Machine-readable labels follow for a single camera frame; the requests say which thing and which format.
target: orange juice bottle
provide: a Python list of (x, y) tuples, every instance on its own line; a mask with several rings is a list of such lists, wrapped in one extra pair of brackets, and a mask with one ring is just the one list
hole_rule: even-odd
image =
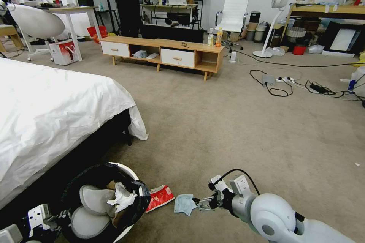
[(223, 36), (223, 31), (222, 31), (222, 28), (220, 27), (218, 32), (217, 32), (216, 47), (221, 47), (221, 45), (222, 45), (222, 36)]

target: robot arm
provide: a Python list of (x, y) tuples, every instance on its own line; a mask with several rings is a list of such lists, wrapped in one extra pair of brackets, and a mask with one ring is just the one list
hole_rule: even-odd
[(259, 194), (255, 195), (244, 175), (230, 180), (231, 188), (220, 175), (212, 178), (208, 186), (214, 191), (212, 196), (202, 200), (193, 199), (200, 211), (217, 207), (227, 209), (270, 242), (355, 243), (323, 222), (306, 219), (283, 198), (275, 194), (260, 195), (254, 185)]

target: gray slipper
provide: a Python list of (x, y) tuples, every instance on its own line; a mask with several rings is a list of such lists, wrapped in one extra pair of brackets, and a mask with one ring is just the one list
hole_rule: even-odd
[(115, 207), (107, 204), (108, 200), (115, 199), (115, 191), (100, 190), (92, 185), (84, 185), (80, 188), (82, 205), (93, 215), (109, 215), (114, 217)]
[(83, 206), (80, 206), (72, 214), (71, 229), (78, 238), (89, 239), (104, 231), (110, 221), (108, 216), (90, 214)]

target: white desk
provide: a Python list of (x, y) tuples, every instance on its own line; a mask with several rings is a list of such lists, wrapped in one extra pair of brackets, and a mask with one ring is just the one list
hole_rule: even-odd
[[(96, 29), (96, 33), (98, 35), (98, 39), (101, 40), (102, 36), (100, 34), (98, 23), (96, 21), (95, 14), (93, 12), (94, 8), (97, 8), (97, 7), (89, 7), (89, 6), (78, 7), (78, 6), (76, 6), (76, 7), (61, 7), (61, 8), (43, 9), (44, 11), (47, 11), (47, 12), (50, 12), (50, 13), (65, 14), (66, 15), (67, 22), (70, 25), (72, 41), (75, 44), (75, 50), (76, 50), (76, 54), (77, 54), (77, 57), (78, 57), (79, 61), (82, 61), (83, 59), (81, 57), (81, 52), (80, 52), (79, 44), (78, 44), (78, 41), (77, 41), (77, 35), (75, 33), (75, 29), (73, 27), (70, 14), (86, 12), (92, 18), (94, 27)], [(35, 52), (35, 50), (33, 49), (33, 47), (30, 44), (29, 36), (26, 33), (24, 33), (23, 31), (22, 31), (22, 34), (23, 34), (23, 37), (24, 37), (24, 40), (25, 40), (25, 43), (28, 47), (29, 52), (30, 53)]]
[[(191, 24), (193, 18), (193, 9), (198, 6), (198, 4), (187, 4), (186, 6), (177, 6), (177, 5), (147, 5), (147, 4), (140, 4), (142, 9), (142, 22), (144, 25), (156, 25), (152, 24), (152, 12), (171, 12), (171, 13), (183, 13), (183, 14), (190, 14), (190, 24), (189, 27), (180, 27), (180, 28), (193, 28)], [(151, 12), (151, 23), (146, 23), (144, 21), (144, 10)]]

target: black pants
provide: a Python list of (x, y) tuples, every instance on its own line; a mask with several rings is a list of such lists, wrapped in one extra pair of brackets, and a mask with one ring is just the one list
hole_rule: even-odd
[(139, 0), (117, 0), (119, 19), (121, 21), (121, 35), (138, 37), (142, 24)]

